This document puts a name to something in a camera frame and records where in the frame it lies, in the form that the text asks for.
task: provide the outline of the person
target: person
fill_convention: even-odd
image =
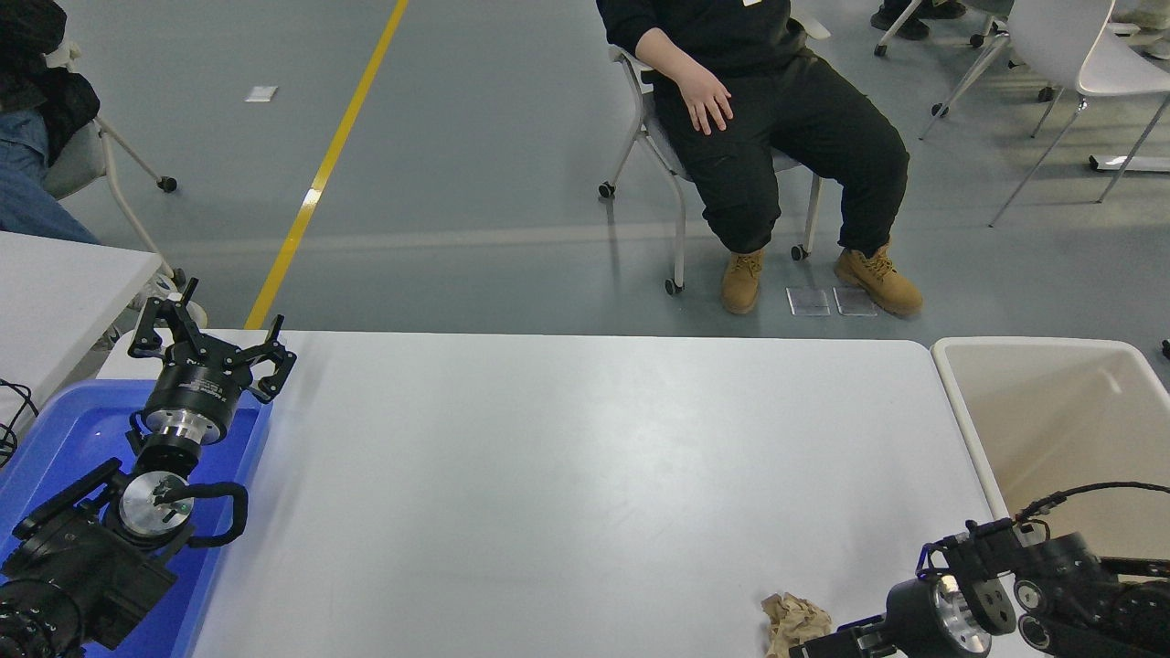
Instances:
[[[611,43],[656,69],[654,102],[670,145],[731,252],[721,300],[756,306],[764,246],[780,214],[771,149],[838,180],[838,277],[883,309],[922,295],[888,255],[909,155],[889,121],[805,47],[789,0],[597,0]]]
[[[1156,40],[1145,44],[1147,55],[1157,60],[1170,60],[1170,0],[1141,0],[1136,7],[1113,15],[1114,22],[1134,23],[1142,32],[1162,32]]]
[[[53,0],[0,0],[0,231],[96,245],[42,186],[99,104],[84,77],[44,66],[64,27],[66,13]]]
[[[886,32],[910,6],[910,0],[883,0],[878,13],[869,16],[869,25]],[[930,28],[923,20],[954,20],[966,15],[966,6],[958,0],[922,0],[909,20],[897,28],[897,36],[909,41],[922,41],[930,36]]]

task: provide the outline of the gray floor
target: gray floor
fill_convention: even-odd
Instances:
[[[202,280],[216,327],[243,324],[393,9],[349,0],[63,1],[80,70],[103,115],[158,169],[164,196],[123,158],[131,204],[165,255]],[[837,285],[839,187],[826,186],[819,248],[794,263],[807,173],[782,177],[786,213],[755,314],[718,304],[725,253],[688,203],[687,289],[670,297],[672,192],[635,151],[599,203],[632,116],[593,2],[414,0],[275,300],[297,329],[909,338],[1110,338],[1170,362],[1170,176],[1133,174],[1103,205],[1089,153],[1124,152],[1156,100],[1102,100],[994,229],[985,225],[1072,111],[1027,133],[1041,81],[998,66],[916,139],[975,52],[972,14],[929,42],[872,55],[876,0],[824,0],[815,49],[900,128],[913,162],[893,255],[922,288],[911,320],[793,317],[786,286]],[[280,85],[246,104],[253,85]],[[1170,156],[1166,122],[1143,155]],[[140,246],[103,185],[68,207],[106,244]]]

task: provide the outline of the white tabletop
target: white tabletop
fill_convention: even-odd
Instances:
[[[757,658],[768,595],[882,612],[924,542],[990,519],[915,343],[284,341],[197,657]],[[99,376],[153,378],[125,344]]]
[[[160,263],[157,254],[0,231],[0,377],[43,404]],[[19,406],[0,389],[0,421]]]

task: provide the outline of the yellow floor line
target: yellow floor line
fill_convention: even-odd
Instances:
[[[350,107],[346,108],[345,116],[342,117],[342,123],[337,126],[337,132],[333,133],[333,140],[330,142],[329,150],[325,151],[325,158],[321,162],[317,174],[312,178],[312,186],[305,192],[301,210],[296,213],[296,220],[289,228],[288,235],[284,237],[284,244],[281,245],[281,251],[276,254],[276,261],[268,272],[268,279],[264,280],[264,286],[260,289],[256,302],[252,304],[252,313],[248,314],[248,320],[243,324],[245,329],[260,329],[268,311],[271,310],[276,293],[280,292],[281,283],[284,282],[284,275],[288,273],[289,265],[292,263],[292,256],[301,247],[301,239],[304,238],[309,221],[312,220],[312,213],[317,210],[317,201],[325,191],[329,177],[333,173],[337,158],[340,157],[342,149],[345,148],[350,130],[353,129],[353,122],[357,121],[358,112],[362,111],[362,104],[365,103],[366,94],[370,92],[373,78],[378,75],[383,57],[390,47],[390,40],[394,37],[394,32],[398,30],[398,23],[401,22],[402,13],[408,2],[410,0],[398,0],[394,6],[394,12],[390,15],[390,21],[386,22],[386,29],[383,30],[381,39],[378,40],[378,46],[373,49],[373,55],[370,56],[365,73],[362,74],[362,81],[358,82],[358,88],[353,91],[353,97],[350,98]]]

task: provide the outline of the person's hand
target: person's hand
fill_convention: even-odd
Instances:
[[[682,101],[690,112],[690,125],[695,130],[710,135],[713,123],[720,130],[728,129],[727,122],[735,117],[731,114],[731,92],[723,87],[715,74],[694,62],[694,66],[687,67],[674,82],[679,85]]]

